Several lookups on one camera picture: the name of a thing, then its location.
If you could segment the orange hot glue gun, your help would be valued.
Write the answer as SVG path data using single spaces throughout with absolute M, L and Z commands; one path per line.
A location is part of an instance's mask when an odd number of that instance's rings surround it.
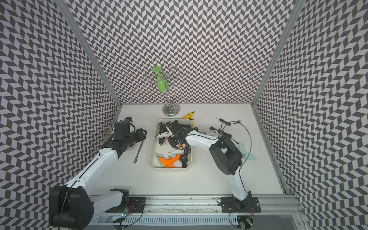
M 173 168 L 173 163 L 181 158 L 180 154 L 176 154 L 174 157 L 169 157 L 163 161 L 164 167 Z

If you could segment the light blue hot glue gun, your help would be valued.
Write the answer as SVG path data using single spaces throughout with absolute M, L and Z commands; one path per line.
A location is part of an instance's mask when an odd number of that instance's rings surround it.
M 156 158 L 157 162 L 159 163 L 159 165 L 160 165 L 161 167 L 164 167 L 164 164 L 163 164 L 163 161 L 165 161 L 164 156 L 162 156 L 162 155 L 161 155 L 161 154 L 159 154 L 159 153 L 155 153 L 155 158 Z

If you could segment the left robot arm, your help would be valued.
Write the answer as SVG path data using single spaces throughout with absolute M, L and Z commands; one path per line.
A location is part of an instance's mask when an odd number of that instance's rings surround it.
M 128 207 L 130 197 L 126 189 L 111 189 L 93 198 L 90 193 L 105 171 L 129 147 L 146 139 L 146 130 L 131 130 L 132 127 L 134 125 L 129 119 L 115 123 L 114 133 L 93 160 L 65 185 L 51 189 L 48 212 L 50 226 L 83 230 L 95 216 L 116 207 Z

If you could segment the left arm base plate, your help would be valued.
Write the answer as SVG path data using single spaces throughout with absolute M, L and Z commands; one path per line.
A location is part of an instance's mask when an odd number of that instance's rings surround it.
M 143 196 L 131 197 L 128 203 L 120 204 L 117 207 L 108 209 L 106 213 L 123 213 L 123 212 L 142 213 L 145 208 L 145 203 L 146 203 L 146 197 L 143 197 Z

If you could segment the cream plastic storage box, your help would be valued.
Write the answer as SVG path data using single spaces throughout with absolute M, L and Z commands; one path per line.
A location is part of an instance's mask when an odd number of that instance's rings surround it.
M 185 118 L 162 118 L 157 122 L 149 155 L 149 165 L 156 171 L 185 171 L 192 164 L 192 153 L 185 154 L 185 144 L 173 147 L 170 143 L 166 124 L 174 121 L 184 128 L 193 126 L 192 121 Z

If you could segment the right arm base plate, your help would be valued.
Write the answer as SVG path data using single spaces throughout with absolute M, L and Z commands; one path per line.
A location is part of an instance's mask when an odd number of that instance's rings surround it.
M 219 204 L 223 213 L 231 212 L 255 212 L 260 213 L 261 207 L 257 197 L 247 197 L 245 200 L 240 201 L 233 196 L 225 196 L 219 198 Z

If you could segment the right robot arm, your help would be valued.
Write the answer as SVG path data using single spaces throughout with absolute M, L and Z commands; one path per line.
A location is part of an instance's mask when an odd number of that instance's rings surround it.
M 209 151 L 217 168 L 230 177 L 235 207 L 241 211 L 251 208 L 253 196 L 240 175 L 243 154 L 227 133 L 220 132 L 217 137 L 211 137 L 194 128 L 184 127 L 177 120 L 167 122 L 165 126 L 170 134 L 168 141 L 173 147 L 184 144 Z

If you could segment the yellow hot glue gun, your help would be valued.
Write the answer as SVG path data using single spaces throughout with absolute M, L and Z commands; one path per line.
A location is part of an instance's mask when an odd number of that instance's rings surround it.
M 192 116 L 194 115 L 194 113 L 195 113 L 195 111 L 186 114 L 185 116 L 183 116 L 183 119 L 194 120 L 192 118 Z

